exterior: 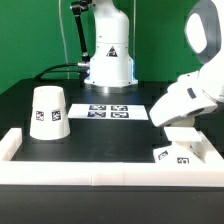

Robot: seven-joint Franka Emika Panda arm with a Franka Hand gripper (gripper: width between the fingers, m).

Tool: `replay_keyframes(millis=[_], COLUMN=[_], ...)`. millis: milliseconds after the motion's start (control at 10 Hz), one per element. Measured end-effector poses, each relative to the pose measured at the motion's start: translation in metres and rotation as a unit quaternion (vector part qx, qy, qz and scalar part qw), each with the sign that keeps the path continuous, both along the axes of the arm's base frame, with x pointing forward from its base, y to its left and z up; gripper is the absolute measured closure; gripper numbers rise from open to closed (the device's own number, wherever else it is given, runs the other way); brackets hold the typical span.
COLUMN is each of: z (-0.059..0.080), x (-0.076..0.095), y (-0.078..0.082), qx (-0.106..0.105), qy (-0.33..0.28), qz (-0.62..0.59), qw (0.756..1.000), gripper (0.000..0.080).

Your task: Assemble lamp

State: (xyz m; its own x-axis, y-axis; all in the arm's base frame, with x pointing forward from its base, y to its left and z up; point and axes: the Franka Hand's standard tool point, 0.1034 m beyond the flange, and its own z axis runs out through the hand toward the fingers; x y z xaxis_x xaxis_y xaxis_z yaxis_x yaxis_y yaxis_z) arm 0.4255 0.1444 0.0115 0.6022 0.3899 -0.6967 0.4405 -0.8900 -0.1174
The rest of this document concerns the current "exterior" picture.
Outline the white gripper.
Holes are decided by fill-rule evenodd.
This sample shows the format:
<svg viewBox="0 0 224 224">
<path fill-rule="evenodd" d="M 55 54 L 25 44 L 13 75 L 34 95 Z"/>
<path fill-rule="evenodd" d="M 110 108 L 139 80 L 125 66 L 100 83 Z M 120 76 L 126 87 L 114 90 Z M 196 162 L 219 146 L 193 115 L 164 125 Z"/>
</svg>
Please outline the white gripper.
<svg viewBox="0 0 224 224">
<path fill-rule="evenodd" d="M 149 115 L 156 127 L 173 125 L 215 111 L 218 104 L 199 86 L 198 71 L 180 75 L 154 104 Z"/>
</svg>

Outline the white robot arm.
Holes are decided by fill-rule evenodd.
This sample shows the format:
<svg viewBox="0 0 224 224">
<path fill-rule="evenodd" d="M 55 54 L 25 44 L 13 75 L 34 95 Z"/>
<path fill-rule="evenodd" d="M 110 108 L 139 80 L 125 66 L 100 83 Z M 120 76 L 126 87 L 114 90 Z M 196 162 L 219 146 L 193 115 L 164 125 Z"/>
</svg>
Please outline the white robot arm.
<svg viewBox="0 0 224 224">
<path fill-rule="evenodd" d="M 93 0 L 96 50 L 85 84 L 101 90 L 136 85 L 128 53 L 129 19 L 113 0 Z M 189 46 L 202 67 L 183 74 L 149 112 L 156 127 L 215 111 L 224 103 L 224 0 L 199 0 L 185 25 Z"/>
</svg>

